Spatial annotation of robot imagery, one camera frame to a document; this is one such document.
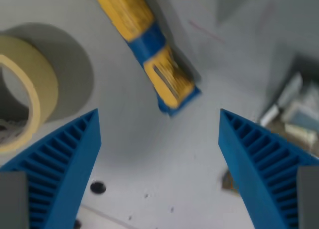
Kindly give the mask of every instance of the yellow object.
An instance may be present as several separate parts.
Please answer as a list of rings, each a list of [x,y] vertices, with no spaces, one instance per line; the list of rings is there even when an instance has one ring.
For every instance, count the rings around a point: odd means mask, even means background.
[[[144,33],[147,35],[137,43],[134,42],[133,48],[130,47],[166,107],[178,109],[183,101],[194,92],[195,83],[175,63],[164,35],[158,28],[156,30],[152,28],[155,17],[145,0],[97,1],[129,44],[139,37],[143,38]]]
[[[144,63],[144,69],[159,96],[171,108],[177,108],[194,90],[195,83],[174,62],[168,44]]]
[[[145,0],[98,0],[113,25],[127,41],[145,32],[155,18]]]
[[[14,37],[0,36],[1,65],[20,79],[29,97],[26,125],[7,122],[7,129],[0,131],[0,153],[4,153],[25,145],[48,119],[58,100],[58,82],[44,56],[30,44]]]

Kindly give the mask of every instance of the masking tape roll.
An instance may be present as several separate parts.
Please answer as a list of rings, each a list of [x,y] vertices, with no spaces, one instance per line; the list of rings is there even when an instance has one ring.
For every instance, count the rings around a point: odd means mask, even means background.
[[[0,153],[4,153],[25,145],[49,118],[57,104],[58,82],[44,56],[30,44],[14,37],[0,36],[0,67],[17,76],[29,101],[26,122],[6,121],[0,115]]]

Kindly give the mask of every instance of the yellow and blue object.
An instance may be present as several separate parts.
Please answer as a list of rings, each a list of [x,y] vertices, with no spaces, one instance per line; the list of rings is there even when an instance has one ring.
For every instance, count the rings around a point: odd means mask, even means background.
[[[170,116],[200,94],[194,80],[174,61],[145,0],[97,0],[151,80],[159,109]]]

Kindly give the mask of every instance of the red mark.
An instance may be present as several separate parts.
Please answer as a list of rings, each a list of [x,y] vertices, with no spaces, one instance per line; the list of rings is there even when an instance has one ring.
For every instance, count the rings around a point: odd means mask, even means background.
[[[197,25],[195,22],[193,22],[192,20],[189,20],[188,23],[193,26],[194,28],[196,28],[197,30],[200,30],[201,32],[205,33],[206,35],[214,38],[215,40],[219,41],[220,43],[222,44],[226,44],[226,42],[221,39],[219,36],[215,35],[214,33],[206,30],[205,28],[203,27],[200,27],[199,25]]]
[[[266,5],[264,11],[260,16],[259,22],[257,23],[256,34],[263,31],[264,27],[266,26],[274,12],[275,3],[273,1],[269,1],[269,3]]]

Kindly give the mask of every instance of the blue tape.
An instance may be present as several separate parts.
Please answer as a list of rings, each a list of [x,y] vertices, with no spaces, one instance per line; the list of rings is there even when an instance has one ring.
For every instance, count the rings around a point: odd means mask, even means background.
[[[144,63],[155,56],[166,45],[166,38],[163,35],[160,26],[154,22],[149,29],[144,32],[140,37],[131,42],[127,42],[130,49],[133,51],[139,64],[144,69]],[[159,109],[169,116],[174,116],[182,108],[184,108],[192,99],[201,93],[200,89],[195,87],[193,92],[180,104],[176,109],[168,107],[162,98],[157,94]]]

